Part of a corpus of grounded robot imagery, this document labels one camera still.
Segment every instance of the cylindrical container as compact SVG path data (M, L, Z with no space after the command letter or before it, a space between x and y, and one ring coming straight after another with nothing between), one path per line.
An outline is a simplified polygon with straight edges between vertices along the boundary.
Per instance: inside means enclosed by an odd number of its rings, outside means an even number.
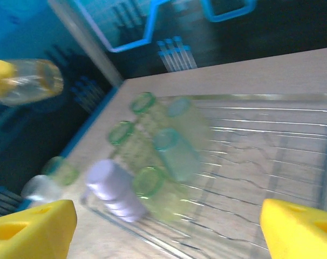
M189 202L186 187L174 182L157 167L140 170L132 186L141 202L158 220L179 220L187 212Z
M175 129L162 129L153 144L171 176L180 182L201 173L199 153Z
M138 123L153 137L161 129L169 127L167 108L152 93L139 94L130 105Z
M21 197L41 203L59 200L62 188L47 175L36 175L22 189Z
M108 140L117 147L118 155L133 172L146 166L162 165L152 143L132 122L121 121L116 124L109 133Z
M167 110L172 127L197 150L206 149L213 137L208 120L187 98L173 101Z
M76 181L80 172L61 156L51 158L43 167L42 174L47 175L61 186L68 186Z
M7 60L16 68L10 78L2 79L9 91L0 96L0 102L6 106L32 103L60 94L63 90L63 78L59 68L49 60L19 59Z
M88 171L86 185L97 197L111 201L122 197L131 189L130 176L112 159L95 163Z

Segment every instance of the table surface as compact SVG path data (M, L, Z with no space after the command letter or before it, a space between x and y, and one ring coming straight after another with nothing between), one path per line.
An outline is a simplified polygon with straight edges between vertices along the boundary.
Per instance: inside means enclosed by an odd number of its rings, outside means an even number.
M68 160L82 176L66 188L74 201L78 224L68 258L164 258L134 236L92 214L79 203L84 174L113 150L106 133L120 120L134 120L128 104L141 92L158 97L190 94L327 93L327 49L248 60L125 81L70 153Z

